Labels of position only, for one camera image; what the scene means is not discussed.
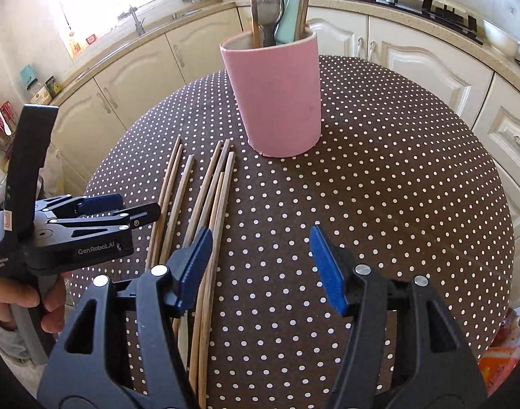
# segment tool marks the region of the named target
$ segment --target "plastic bag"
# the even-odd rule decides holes
[[[47,198],[56,197],[65,193],[65,182],[63,177],[63,164],[58,158],[58,150],[48,148],[44,167],[39,171],[44,180],[44,193]]]

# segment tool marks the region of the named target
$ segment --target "pink utensil holder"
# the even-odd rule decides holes
[[[268,157],[292,157],[320,138],[320,69],[316,34],[287,45],[252,48],[252,33],[221,44],[248,144]]]

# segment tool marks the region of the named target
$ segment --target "person's hand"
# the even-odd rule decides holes
[[[54,287],[44,297],[46,314],[41,320],[45,332],[55,334],[65,325],[65,280],[59,275]],[[40,303],[38,292],[31,286],[23,285],[9,278],[0,278],[0,326],[6,330],[16,330],[16,322],[10,311],[10,304],[22,307],[36,307]]]

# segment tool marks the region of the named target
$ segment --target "polka dot tablecloth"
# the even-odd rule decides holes
[[[322,408],[351,321],[329,306],[309,248],[320,222],[361,263],[409,281],[426,275],[475,355],[490,344],[508,305],[513,261],[509,208],[491,156],[438,98],[360,59],[321,57],[322,136],[292,158],[247,145],[227,74],[185,86],[142,116],[90,181],[90,195],[120,193],[127,206],[157,201],[171,146],[195,154],[177,225],[184,238],[218,140],[237,161],[216,276],[207,405],[213,409]],[[151,226],[136,252],[73,275],[78,300],[93,277],[144,270]],[[147,392],[133,315],[130,367]],[[378,389],[390,385],[395,315],[389,313]]]

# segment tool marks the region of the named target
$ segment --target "metal fork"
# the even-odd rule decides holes
[[[275,45],[275,27],[283,16],[284,0],[255,0],[258,24],[264,33],[263,46]]]

